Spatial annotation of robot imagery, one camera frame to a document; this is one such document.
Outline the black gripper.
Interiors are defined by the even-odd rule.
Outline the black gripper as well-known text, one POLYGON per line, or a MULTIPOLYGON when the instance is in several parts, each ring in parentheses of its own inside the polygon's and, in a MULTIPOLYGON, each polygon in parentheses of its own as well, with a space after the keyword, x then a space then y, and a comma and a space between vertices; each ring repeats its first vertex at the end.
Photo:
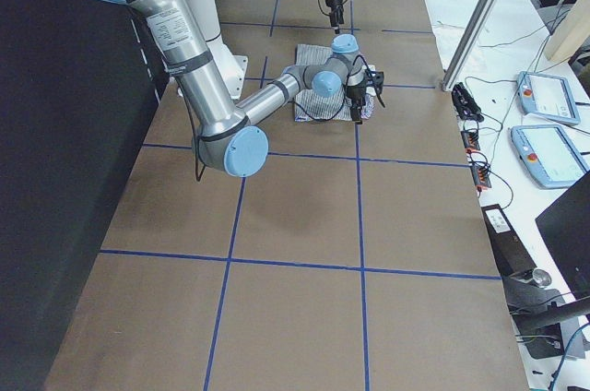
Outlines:
POLYGON ((324 0, 329 8, 329 19, 332 30, 335 34, 340 33, 341 25, 344 23, 343 0, 324 0))
POLYGON ((362 108, 366 105, 367 85, 363 82, 346 87, 346 98, 350 107, 351 121, 355 124, 363 124, 362 108))

